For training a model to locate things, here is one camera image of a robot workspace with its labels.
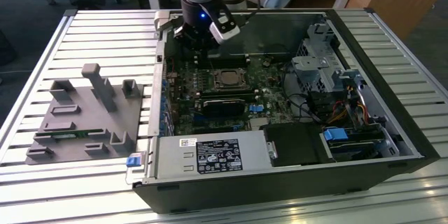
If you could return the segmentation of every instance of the motherboard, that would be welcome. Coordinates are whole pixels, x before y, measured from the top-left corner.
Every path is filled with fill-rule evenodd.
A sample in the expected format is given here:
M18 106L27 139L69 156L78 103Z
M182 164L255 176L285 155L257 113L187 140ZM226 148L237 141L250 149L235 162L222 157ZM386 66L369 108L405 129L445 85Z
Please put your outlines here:
M294 120L281 87L283 62L262 55L166 65L174 135L258 130Z

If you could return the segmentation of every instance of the red wire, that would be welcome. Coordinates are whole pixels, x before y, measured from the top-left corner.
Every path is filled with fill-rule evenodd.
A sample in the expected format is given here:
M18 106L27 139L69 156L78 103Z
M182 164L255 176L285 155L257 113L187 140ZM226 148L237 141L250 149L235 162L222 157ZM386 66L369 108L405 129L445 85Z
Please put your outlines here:
M333 115L331 115L331 116L334 116L334 113L335 113L335 106L337 106L337 104L339 104L339 103L342 103L342 101L337 101L337 102L334 103L334 105L333 105Z

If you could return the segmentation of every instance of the barcode sticker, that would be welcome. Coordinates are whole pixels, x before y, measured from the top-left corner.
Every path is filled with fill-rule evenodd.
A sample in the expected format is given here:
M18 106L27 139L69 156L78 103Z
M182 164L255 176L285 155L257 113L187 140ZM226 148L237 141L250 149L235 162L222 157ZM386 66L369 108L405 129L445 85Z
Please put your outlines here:
M197 138L181 138L178 140L178 146L179 147L190 147L195 146Z

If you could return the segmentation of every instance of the green circuit board part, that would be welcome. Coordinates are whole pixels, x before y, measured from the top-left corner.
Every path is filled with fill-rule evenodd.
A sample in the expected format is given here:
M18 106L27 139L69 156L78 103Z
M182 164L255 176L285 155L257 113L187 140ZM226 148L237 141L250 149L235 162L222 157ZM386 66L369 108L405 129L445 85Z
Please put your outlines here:
M279 77L282 75L282 63L262 65L263 57L250 57L250 64L239 69L243 72L245 83L258 91L258 99L245 104L243 114L235 118L207 120L194 109L195 92L215 92L214 71L201 70L190 62L177 70L177 83L173 85L173 104L177 115L174 116L174 134L199 134L201 130L215 129L223 131L249 131L249 120L266 118L269 123L291 122L294 117L282 95ZM249 106L262 106L261 112L250 112Z

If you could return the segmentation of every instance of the blue latch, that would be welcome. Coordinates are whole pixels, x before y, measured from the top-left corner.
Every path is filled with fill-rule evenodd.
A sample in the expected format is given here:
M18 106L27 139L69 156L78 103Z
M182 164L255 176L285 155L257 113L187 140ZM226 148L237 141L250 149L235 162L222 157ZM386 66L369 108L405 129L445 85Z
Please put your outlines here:
M141 166L141 156L130 156L125 161L126 167L138 167Z
M326 141L347 140L345 129L330 128L323 131L323 137Z

